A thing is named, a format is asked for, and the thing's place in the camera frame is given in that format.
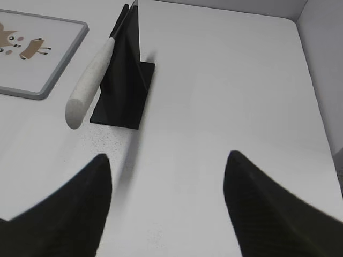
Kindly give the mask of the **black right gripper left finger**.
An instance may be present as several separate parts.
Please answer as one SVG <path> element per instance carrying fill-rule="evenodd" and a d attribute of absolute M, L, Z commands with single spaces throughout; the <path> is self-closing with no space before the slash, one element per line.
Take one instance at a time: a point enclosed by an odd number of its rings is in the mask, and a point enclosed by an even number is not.
<path fill-rule="evenodd" d="M 96 256 L 111 196 L 109 159 L 99 154 L 49 197 L 1 221 L 1 256 Z"/>

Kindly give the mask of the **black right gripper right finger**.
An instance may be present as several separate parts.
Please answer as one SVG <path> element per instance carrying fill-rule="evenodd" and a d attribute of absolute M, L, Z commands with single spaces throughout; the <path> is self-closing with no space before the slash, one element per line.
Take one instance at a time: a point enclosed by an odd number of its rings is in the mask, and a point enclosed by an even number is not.
<path fill-rule="evenodd" d="M 243 256 L 342 256 L 342 222 L 275 182 L 238 150 L 223 195 Z"/>

